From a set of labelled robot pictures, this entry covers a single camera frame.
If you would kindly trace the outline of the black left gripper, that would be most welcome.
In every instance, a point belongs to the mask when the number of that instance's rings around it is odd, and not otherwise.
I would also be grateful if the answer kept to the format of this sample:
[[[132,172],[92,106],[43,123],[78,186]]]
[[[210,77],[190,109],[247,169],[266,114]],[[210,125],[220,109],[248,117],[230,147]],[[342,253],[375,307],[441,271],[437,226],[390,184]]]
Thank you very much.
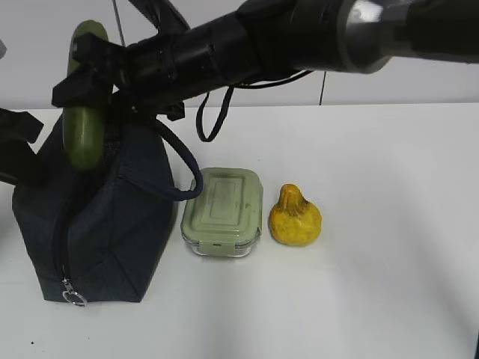
[[[27,111],[1,109],[1,181],[11,185],[43,187],[45,166],[31,149],[43,124]]]

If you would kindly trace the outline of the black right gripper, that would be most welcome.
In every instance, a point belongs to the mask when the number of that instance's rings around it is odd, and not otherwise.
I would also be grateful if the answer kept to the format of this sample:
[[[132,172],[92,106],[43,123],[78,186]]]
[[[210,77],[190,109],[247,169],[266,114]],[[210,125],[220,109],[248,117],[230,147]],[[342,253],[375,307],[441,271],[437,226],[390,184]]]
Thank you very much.
[[[117,110],[156,116],[169,120],[185,117],[182,100],[171,98],[177,83],[178,70],[174,63],[174,35],[156,35],[123,47],[110,43],[91,32],[73,40],[72,59],[95,67],[119,63],[119,89],[113,94],[112,105]],[[56,108],[103,108],[110,103],[112,81],[93,67],[79,67],[52,89],[52,105]]]

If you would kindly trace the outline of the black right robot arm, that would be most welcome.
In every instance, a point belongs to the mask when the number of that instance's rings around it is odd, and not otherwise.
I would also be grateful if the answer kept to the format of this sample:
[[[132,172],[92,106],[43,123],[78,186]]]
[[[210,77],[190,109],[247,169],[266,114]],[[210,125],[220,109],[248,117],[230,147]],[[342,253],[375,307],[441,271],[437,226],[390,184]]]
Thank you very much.
[[[390,58],[478,62],[476,1],[246,1],[190,28],[169,1],[135,1],[157,30],[122,47],[86,34],[52,104],[184,116],[184,102],[302,71],[374,73]]]

